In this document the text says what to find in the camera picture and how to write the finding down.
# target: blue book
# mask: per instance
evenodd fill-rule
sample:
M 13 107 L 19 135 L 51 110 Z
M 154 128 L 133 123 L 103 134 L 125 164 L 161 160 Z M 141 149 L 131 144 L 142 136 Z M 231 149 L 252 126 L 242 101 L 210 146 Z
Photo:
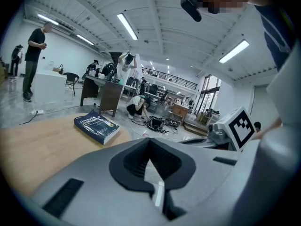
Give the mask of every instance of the blue book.
M 74 119 L 74 125 L 101 144 L 106 144 L 117 134 L 120 126 L 104 118 L 94 110 Z

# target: gray pants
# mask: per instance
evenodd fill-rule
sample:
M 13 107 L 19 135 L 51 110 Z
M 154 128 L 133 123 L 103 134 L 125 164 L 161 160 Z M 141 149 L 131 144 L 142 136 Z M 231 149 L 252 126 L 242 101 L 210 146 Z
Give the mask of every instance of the gray pants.
M 25 76 L 23 80 L 23 92 L 27 92 L 32 86 L 33 78 L 36 74 L 38 62 L 26 61 Z

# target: fluorescent ceiling light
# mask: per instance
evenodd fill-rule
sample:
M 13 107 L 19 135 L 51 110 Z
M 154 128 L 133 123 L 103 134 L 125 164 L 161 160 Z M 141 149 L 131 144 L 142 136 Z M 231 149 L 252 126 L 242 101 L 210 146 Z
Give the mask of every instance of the fluorescent ceiling light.
M 128 33 L 132 36 L 133 40 L 138 40 L 137 35 L 135 34 L 134 30 L 132 29 L 132 26 L 128 23 L 126 17 L 124 17 L 123 13 L 118 14 L 117 17 L 120 19 L 122 24 L 125 26 Z
M 41 15 L 41 14 L 38 14 L 38 16 L 39 16 L 40 18 L 43 18 L 44 20 L 47 20 L 47 21 L 49 21 L 49 22 L 52 22 L 52 23 L 55 24 L 55 25 L 58 25 L 58 22 L 56 22 L 55 20 L 52 20 L 52 19 L 50 19 L 50 18 L 48 18 L 48 17 L 45 17 L 45 16 L 43 16 L 43 15 Z
M 247 41 L 242 40 L 233 50 L 231 50 L 228 54 L 226 54 L 223 58 L 221 58 L 220 62 L 222 64 L 226 63 L 229 59 L 233 58 L 235 55 L 243 51 L 249 45 L 250 44 Z
M 81 40 L 83 40 L 83 41 L 86 41 L 88 44 L 91 44 L 91 45 L 94 45 L 94 43 L 92 43 L 91 41 L 89 41 L 89 40 L 87 40 L 86 38 L 84 38 L 83 36 L 81 36 L 81 35 L 76 35 L 78 38 L 80 38 Z

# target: railing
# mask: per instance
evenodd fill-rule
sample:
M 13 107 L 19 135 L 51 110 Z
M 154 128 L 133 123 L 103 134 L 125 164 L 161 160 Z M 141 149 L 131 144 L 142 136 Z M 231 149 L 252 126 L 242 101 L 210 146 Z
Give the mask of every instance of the railing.
M 182 86 L 185 86 L 187 88 L 193 89 L 195 90 L 196 87 L 198 86 L 195 83 L 192 83 L 190 81 L 181 79 L 179 77 L 175 77 L 173 75 L 167 74 L 167 73 L 163 73 L 163 72 L 159 72 L 156 70 L 151 70 L 151 69 L 142 69 L 143 74 L 147 74 L 147 75 L 151 75 L 160 79 L 164 79 Z

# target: gray floor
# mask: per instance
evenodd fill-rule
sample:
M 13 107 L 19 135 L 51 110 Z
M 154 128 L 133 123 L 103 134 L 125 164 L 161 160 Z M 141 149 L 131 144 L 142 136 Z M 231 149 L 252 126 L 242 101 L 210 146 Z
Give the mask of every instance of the gray floor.
M 66 87 L 65 89 L 65 100 L 63 103 L 48 103 L 48 104 L 38 104 L 34 100 L 31 103 L 26 103 L 22 98 L 22 83 L 23 78 L 17 78 L 15 81 L 5 81 L 0 86 L 0 122 L 1 128 L 10 128 L 20 123 L 29 121 L 33 115 L 31 111 L 33 110 L 44 110 L 45 114 L 37 115 L 31 123 L 35 121 L 43 121 L 52 118 L 59 118 L 67 115 L 73 115 L 77 113 L 89 113 L 91 110 L 97 108 L 94 106 L 93 99 L 85 99 L 84 106 L 79 106 L 80 96 L 82 92 L 82 85 L 76 85 L 76 96 L 73 95 L 72 89 Z M 112 117 L 111 112 L 105 112 L 104 116 L 114 120 L 116 123 L 124 126 L 131 135 L 132 139 L 139 139 L 144 137 L 160 137 L 166 138 L 172 141 L 182 141 L 188 140 L 191 138 L 199 137 L 198 135 L 192 134 L 184 130 L 183 127 L 178 128 L 177 134 L 173 132 L 168 133 L 168 135 L 163 135 L 158 132 L 149 130 L 146 126 L 139 126 L 134 124 L 130 119 L 127 118 L 125 100 L 120 100 L 119 108 L 116 112 L 115 117 Z M 164 110 L 164 107 L 159 107 L 154 116 L 161 117 L 167 112 Z M 159 210 L 162 210 L 163 207 L 163 198 L 164 198 L 164 181 L 158 174 L 157 170 L 149 161 L 144 180 L 150 182 L 154 185 L 156 192 L 152 198 L 154 204 L 158 207 Z

